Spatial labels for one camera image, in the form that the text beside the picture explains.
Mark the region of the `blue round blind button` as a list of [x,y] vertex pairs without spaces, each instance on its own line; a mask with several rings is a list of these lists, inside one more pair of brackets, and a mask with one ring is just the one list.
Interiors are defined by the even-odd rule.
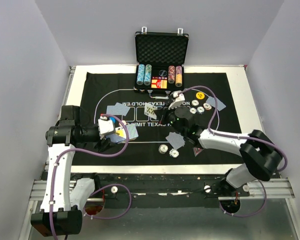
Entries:
[[110,119],[113,123],[116,122],[116,119],[115,119],[114,117],[110,117],[109,119]]

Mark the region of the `yellow round blind button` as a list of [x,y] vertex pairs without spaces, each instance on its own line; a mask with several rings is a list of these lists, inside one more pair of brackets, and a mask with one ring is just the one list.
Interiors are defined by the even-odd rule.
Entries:
[[205,98],[205,94],[203,92],[197,92],[195,96],[198,100],[203,100]]

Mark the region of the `blue backed card deck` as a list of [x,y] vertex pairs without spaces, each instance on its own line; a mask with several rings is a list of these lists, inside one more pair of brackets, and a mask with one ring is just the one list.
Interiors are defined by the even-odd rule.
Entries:
[[138,133],[138,130],[137,130],[137,127],[136,127],[135,123],[128,124],[126,126],[126,128],[127,128],[127,131],[128,131],[128,137],[129,137],[130,141],[135,140],[139,136],[139,133]]

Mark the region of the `ten of clubs card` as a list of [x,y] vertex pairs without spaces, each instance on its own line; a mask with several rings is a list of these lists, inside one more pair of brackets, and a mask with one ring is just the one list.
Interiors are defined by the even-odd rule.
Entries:
[[156,106],[154,106],[151,103],[146,102],[144,105],[144,115],[148,116],[149,118],[153,119],[153,120],[157,120],[157,115],[155,113],[155,111],[158,108]]

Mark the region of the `triangular dealer button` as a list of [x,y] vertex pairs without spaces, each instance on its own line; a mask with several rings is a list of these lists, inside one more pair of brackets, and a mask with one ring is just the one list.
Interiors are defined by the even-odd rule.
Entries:
[[198,156],[203,151],[202,148],[198,148],[198,147],[194,147],[192,150],[195,157]]

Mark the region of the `grey white chip stack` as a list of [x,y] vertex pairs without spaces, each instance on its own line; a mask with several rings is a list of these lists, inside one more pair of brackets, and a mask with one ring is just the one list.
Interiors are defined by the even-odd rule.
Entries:
[[169,150],[169,147],[166,144],[161,144],[158,148],[160,154],[165,154]]

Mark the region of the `playing card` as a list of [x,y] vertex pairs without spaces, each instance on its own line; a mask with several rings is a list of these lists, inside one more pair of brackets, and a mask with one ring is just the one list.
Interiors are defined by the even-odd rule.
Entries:
[[175,149],[178,149],[184,145],[183,136],[176,132],[170,132],[169,135],[165,139]]

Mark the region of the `blue white chip stack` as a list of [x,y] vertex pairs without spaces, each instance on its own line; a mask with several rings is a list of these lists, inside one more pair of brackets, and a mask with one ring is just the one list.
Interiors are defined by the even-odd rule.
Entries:
[[179,155],[180,155],[179,151],[174,149],[174,148],[172,148],[169,151],[169,156],[172,157],[172,158],[177,158]]

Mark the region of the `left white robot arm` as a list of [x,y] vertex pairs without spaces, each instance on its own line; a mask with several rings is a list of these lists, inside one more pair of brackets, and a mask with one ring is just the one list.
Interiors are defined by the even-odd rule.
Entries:
[[48,146],[46,188],[39,213],[31,216],[31,225],[44,237],[77,235],[82,229],[83,208],[89,197],[100,194],[99,177],[93,174],[80,177],[70,189],[71,167],[76,146],[94,144],[97,151],[105,151],[111,142],[107,135],[115,132],[114,122],[106,116],[93,126],[81,123],[81,108],[64,105],[60,118],[45,134]]

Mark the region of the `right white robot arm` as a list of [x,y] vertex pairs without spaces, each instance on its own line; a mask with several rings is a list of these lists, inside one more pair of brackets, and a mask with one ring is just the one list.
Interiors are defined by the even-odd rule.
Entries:
[[228,170],[216,185],[218,194],[231,196],[254,180],[268,182],[276,172],[283,153],[260,130],[251,133],[229,133],[208,129],[186,106],[164,107],[155,111],[162,124],[170,124],[182,138],[200,149],[213,149],[237,155],[243,164]]

